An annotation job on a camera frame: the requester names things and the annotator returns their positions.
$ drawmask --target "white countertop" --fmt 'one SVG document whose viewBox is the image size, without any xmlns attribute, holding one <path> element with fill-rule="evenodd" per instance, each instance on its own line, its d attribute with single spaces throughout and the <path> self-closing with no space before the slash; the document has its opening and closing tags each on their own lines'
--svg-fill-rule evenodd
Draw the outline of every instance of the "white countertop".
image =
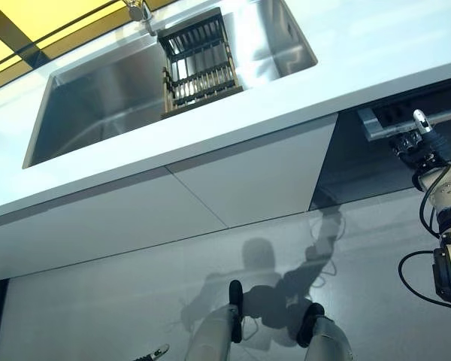
<svg viewBox="0 0 451 361">
<path fill-rule="evenodd" d="M 199 2 L 181 0 L 155 18 Z M 318 59 L 314 67 L 31 168 L 22 164 L 50 73 L 137 38 L 141 25 L 130 23 L 2 87 L 0 215 L 451 78 L 451 0 L 286 3 Z"/>
</svg>

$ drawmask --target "stainless steel sink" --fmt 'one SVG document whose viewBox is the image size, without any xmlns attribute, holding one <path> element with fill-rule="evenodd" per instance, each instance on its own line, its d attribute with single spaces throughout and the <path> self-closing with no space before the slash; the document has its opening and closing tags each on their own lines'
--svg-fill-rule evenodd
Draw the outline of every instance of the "stainless steel sink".
<svg viewBox="0 0 451 361">
<path fill-rule="evenodd" d="M 218 2 L 214 6 L 221 7 L 244 90 L 317 63 L 282 0 L 237 3 Z M 159 121 L 164 112 L 165 62 L 156 38 L 145 35 L 52 74 L 23 167 Z"/>
</svg>

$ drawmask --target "metal dish rack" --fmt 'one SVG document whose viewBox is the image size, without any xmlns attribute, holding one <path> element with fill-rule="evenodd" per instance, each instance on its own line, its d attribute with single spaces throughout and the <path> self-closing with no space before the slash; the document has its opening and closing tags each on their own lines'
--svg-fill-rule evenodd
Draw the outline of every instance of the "metal dish rack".
<svg viewBox="0 0 451 361">
<path fill-rule="evenodd" d="M 162 30 L 158 39 L 167 56 L 162 119 L 243 90 L 219 8 Z"/>
</svg>

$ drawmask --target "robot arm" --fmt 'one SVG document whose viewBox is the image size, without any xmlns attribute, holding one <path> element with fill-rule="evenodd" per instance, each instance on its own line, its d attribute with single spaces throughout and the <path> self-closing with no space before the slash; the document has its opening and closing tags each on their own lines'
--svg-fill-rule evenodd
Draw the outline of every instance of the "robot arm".
<svg viewBox="0 0 451 361">
<path fill-rule="evenodd" d="M 396 155 L 415 171 L 413 184 L 425 193 L 419 208 L 423 226 L 436 238 L 439 248 L 434 254 L 434 285 L 436 294 L 451 304 L 451 158 L 446 140 L 431 128 L 420 110 L 413 113 L 417 130 L 407 132 L 392 142 Z M 439 232 L 424 219 L 425 203 L 436 213 Z"/>
</svg>

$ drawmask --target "white cabinet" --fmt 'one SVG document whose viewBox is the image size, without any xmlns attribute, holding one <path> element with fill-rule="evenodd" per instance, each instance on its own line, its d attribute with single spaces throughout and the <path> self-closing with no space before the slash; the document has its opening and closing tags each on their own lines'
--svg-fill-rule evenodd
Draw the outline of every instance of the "white cabinet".
<svg viewBox="0 0 451 361">
<path fill-rule="evenodd" d="M 227 226 L 305 211 L 337 114 L 169 165 Z"/>
<path fill-rule="evenodd" d="M 225 228 L 163 167 L 61 202 L 0 226 L 0 279 Z"/>
</svg>

